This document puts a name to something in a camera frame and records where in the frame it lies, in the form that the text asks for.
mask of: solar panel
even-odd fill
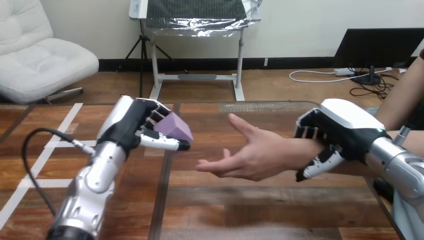
[[[148,28],[219,30],[247,25],[242,0],[148,1]]]

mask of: robotic arm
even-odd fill
[[[424,223],[424,159],[402,147],[410,129],[403,126],[392,140],[385,127],[357,105],[327,99],[296,122],[295,138],[315,138],[327,148],[296,174],[313,178],[343,161],[361,161],[398,189]]]
[[[153,130],[171,111],[152,99],[122,96],[104,122],[95,149],[74,140],[90,154],[87,166],[68,186],[67,198],[50,227],[48,240],[95,240],[104,220],[105,207],[115,190],[115,177],[130,151],[139,145],[187,151],[186,140],[169,138]]]

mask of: power strip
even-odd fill
[[[336,76],[348,76],[348,75],[353,75],[355,74],[355,72],[353,72],[351,70],[349,70],[349,68],[335,68],[334,69],[334,74]]]

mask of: tripod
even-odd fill
[[[131,48],[131,51],[129,51],[128,55],[125,57],[125,60],[123,63],[119,65],[118,71],[121,71],[123,69],[123,65],[127,63],[128,58],[133,53],[134,49],[136,49],[137,45],[141,42],[141,57],[140,57],[140,98],[143,97],[143,64],[145,60],[147,60],[147,48],[146,48],[146,41],[150,42],[150,38],[145,34],[143,22],[140,20],[140,30],[141,34],[138,37],[137,42],[134,44],[134,46]],[[161,53],[163,53],[169,60],[174,61],[171,56],[169,56],[162,48],[160,48],[158,45],[155,45],[157,50],[159,50]]]

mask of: white robotic glove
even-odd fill
[[[187,151],[190,143],[186,140],[164,136],[154,131],[154,126],[172,111],[162,103],[145,98],[132,99],[122,96],[101,127],[97,144],[119,143],[129,154],[131,149],[142,145],[172,151]]]
[[[373,141],[390,138],[383,124],[357,105],[341,99],[327,99],[320,108],[302,115],[296,122],[294,137],[317,139],[326,145],[324,151],[297,173],[298,182],[328,172],[344,160],[365,163]]]

